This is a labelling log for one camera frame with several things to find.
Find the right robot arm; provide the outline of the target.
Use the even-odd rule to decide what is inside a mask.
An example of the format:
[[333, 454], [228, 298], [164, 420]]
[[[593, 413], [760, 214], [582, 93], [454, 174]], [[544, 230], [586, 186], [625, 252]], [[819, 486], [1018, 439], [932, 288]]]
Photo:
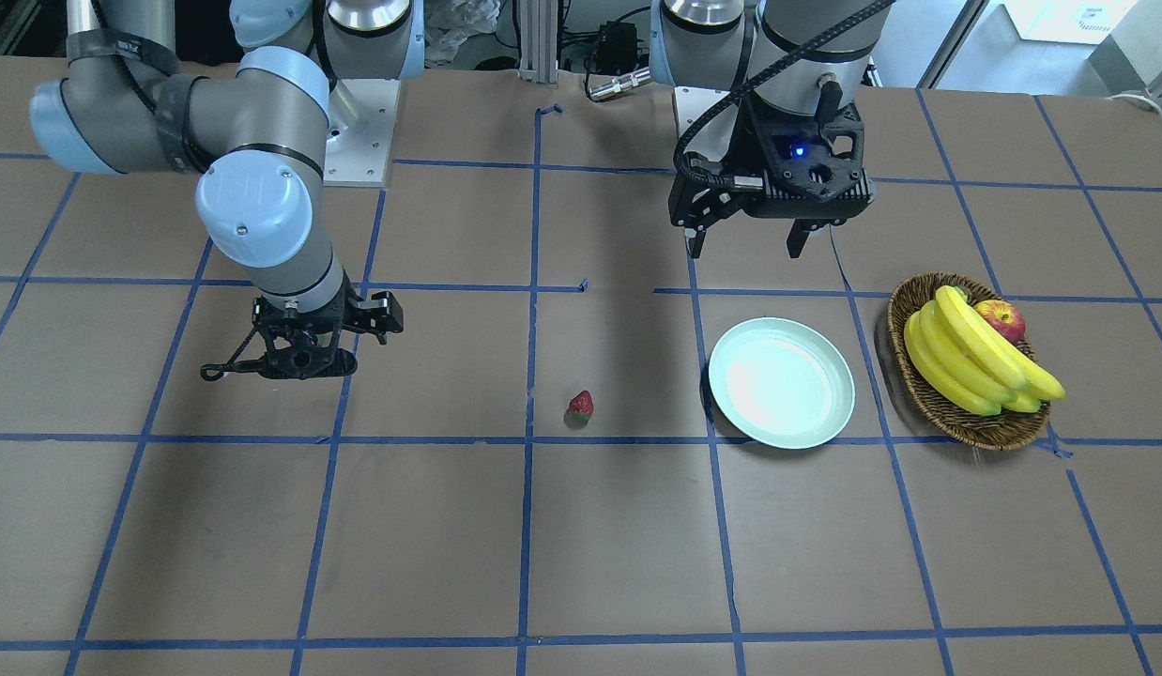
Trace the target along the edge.
[[69, 1], [69, 75], [37, 86], [41, 149], [73, 172], [196, 175], [209, 239], [258, 288], [254, 360], [203, 380], [344, 377], [340, 335], [404, 330], [390, 292], [356, 292], [322, 223], [327, 145], [346, 127], [346, 80], [410, 80], [425, 66], [421, 1], [234, 1], [245, 52], [230, 80], [182, 73], [172, 1]]

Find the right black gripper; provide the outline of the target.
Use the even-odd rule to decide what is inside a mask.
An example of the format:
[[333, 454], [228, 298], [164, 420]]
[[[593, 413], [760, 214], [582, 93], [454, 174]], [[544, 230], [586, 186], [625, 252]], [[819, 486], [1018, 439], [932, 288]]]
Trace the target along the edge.
[[404, 308], [390, 292], [375, 292], [364, 300], [352, 288], [342, 288], [316, 311], [277, 308], [264, 297], [254, 300], [253, 329], [265, 343], [265, 354], [253, 361], [254, 373], [267, 379], [320, 379], [352, 376], [358, 369], [354, 352], [340, 346], [340, 335], [374, 335], [385, 344], [390, 333], [406, 328]]

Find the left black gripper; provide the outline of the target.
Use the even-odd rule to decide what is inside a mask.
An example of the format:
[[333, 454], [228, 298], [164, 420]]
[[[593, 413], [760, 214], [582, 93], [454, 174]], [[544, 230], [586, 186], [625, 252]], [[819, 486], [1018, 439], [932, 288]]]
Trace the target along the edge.
[[[824, 124], [805, 115], [780, 112], [762, 99], [749, 99], [739, 108], [740, 120], [749, 118], [758, 148], [749, 148], [747, 154], [732, 150], [720, 160], [697, 160], [693, 165], [693, 172], [731, 178], [732, 184], [706, 185], [693, 177], [679, 177], [668, 200], [672, 222], [688, 228], [687, 256], [690, 260], [704, 252], [706, 228], [736, 213], [745, 213], [749, 196], [763, 190], [763, 177], [786, 177], [787, 172], [818, 165], [835, 175], [865, 171], [865, 121], [856, 105], [849, 103], [842, 112], [835, 112]], [[846, 221], [794, 222], [786, 239], [787, 256], [803, 256], [816, 223], [838, 225]]]

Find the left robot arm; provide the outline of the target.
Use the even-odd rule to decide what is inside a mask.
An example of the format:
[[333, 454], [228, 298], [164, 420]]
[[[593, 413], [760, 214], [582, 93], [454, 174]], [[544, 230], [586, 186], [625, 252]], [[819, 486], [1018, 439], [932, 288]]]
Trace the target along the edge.
[[715, 91], [677, 107], [668, 218], [698, 258], [706, 232], [745, 214], [788, 220], [787, 253], [873, 204], [855, 98], [889, 1], [655, 1], [650, 75]]

